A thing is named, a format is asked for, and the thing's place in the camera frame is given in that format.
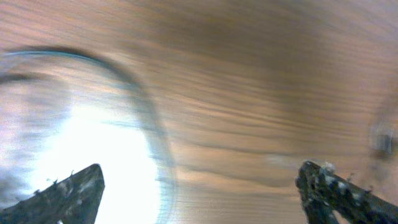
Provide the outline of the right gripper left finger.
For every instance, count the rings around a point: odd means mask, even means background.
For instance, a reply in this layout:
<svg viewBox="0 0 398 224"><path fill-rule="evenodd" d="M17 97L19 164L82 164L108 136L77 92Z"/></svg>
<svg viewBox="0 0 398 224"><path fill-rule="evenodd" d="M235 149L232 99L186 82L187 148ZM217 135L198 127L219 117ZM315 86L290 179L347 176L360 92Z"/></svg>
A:
<svg viewBox="0 0 398 224"><path fill-rule="evenodd" d="M1 210L2 224L94 224L105 183L99 164Z"/></svg>

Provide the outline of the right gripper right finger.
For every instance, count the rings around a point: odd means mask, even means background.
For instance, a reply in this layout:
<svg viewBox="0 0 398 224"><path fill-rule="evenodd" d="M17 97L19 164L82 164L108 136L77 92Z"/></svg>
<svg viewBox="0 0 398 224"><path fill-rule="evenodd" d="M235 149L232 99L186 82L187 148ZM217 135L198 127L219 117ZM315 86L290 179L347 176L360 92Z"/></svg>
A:
<svg viewBox="0 0 398 224"><path fill-rule="evenodd" d="M334 212L349 223L397 224L397 206L335 175L331 164L304 161L295 185L309 224L338 224Z"/></svg>

